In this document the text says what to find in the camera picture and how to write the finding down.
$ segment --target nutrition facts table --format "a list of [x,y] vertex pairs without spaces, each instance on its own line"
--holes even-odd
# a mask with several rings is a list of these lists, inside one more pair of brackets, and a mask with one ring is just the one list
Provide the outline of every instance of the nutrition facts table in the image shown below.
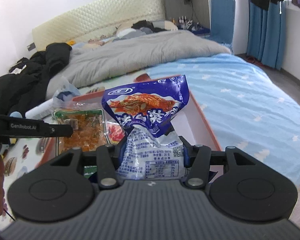
[[177,177],[179,160],[148,161],[145,165],[146,179]]

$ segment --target box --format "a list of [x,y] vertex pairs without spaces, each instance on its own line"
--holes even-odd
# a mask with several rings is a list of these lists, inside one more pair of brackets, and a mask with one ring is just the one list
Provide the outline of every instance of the box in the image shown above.
[[[142,74],[137,77],[134,82],[145,82],[150,80],[151,79],[147,74]],[[81,103],[101,103],[103,93],[104,91],[98,91],[85,94],[73,98],[72,101]],[[105,116],[107,120],[112,119],[106,111]],[[176,114],[171,123],[177,134],[183,136],[191,145],[202,144],[210,147],[213,151],[221,151],[221,147],[209,122],[205,118],[191,91],[188,104]],[[39,166],[56,156],[56,141],[56,138],[50,139]],[[211,166],[210,170],[218,172],[214,180],[223,174],[223,166]]]

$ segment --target gray ribbed surface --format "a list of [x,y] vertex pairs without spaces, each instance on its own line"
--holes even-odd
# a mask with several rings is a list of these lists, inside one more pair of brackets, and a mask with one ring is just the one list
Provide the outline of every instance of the gray ribbed surface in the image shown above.
[[287,220],[250,225],[218,212],[206,195],[182,187],[177,180],[126,181],[103,191],[84,213],[55,224],[17,221],[1,236],[6,240],[179,240],[179,239],[300,239]]

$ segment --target blue curtain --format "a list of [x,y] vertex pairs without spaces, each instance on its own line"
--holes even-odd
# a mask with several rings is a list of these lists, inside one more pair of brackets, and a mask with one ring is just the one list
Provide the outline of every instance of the blue curtain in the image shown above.
[[286,40],[284,3],[281,2],[281,6],[279,3],[270,3],[268,11],[251,2],[249,5],[247,56],[253,56],[262,64],[280,70]]

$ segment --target blue blanket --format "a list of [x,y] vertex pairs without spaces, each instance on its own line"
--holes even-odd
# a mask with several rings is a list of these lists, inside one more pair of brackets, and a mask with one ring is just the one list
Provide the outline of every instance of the blue blanket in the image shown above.
[[300,185],[300,106],[239,57],[181,59],[147,70],[185,74],[222,148],[237,146]]

